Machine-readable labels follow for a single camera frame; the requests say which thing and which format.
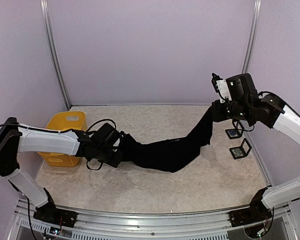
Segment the black t-shirt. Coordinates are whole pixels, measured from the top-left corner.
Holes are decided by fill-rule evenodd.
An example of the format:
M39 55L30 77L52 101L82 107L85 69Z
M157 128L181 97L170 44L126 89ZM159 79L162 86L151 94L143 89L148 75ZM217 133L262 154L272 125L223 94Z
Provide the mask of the black t-shirt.
M202 147L211 144L212 135L213 111L210 106L185 137L142 144L124 133L118 150L122 152L123 162L132 162L144 169L175 173L197 158Z

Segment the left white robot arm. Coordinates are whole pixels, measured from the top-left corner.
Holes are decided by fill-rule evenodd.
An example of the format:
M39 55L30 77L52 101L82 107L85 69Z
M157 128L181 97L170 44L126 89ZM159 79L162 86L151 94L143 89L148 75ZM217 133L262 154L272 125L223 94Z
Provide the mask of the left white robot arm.
M17 160L19 153L58 153L67 156L96 159L113 168L119 166L122 153L118 150L121 134L107 119L98 130L51 130L21 124L9 117L0 124L0 176L24 194L36 207L36 212L53 223L60 218L58 209L43 187L21 170Z

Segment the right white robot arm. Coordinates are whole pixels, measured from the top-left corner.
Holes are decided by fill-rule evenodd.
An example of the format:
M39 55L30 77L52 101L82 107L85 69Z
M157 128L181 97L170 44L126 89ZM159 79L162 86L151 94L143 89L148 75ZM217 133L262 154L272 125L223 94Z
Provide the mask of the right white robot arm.
M284 100L271 92L252 98L246 93L240 100L215 100L211 104L214 122L225 120L247 121L249 125L261 122L292 139L300 146L300 115ZM246 210L246 218L256 222L266 210L300 199L300 175L282 184L259 190Z

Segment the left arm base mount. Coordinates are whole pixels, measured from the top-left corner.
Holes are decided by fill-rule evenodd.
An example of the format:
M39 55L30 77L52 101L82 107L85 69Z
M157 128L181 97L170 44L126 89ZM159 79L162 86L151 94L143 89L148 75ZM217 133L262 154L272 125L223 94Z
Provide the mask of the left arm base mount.
M78 213L75 211L53 207L37 208L33 214L36 220L68 228L74 228L77 217Z

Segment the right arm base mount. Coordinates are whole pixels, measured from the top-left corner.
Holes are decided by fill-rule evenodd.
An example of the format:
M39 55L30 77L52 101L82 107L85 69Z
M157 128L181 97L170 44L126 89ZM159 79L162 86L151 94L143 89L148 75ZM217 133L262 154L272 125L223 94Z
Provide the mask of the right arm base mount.
M269 209L261 209L258 207L248 207L229 212L230 223L232 227L239 227L257 223L273 216Z

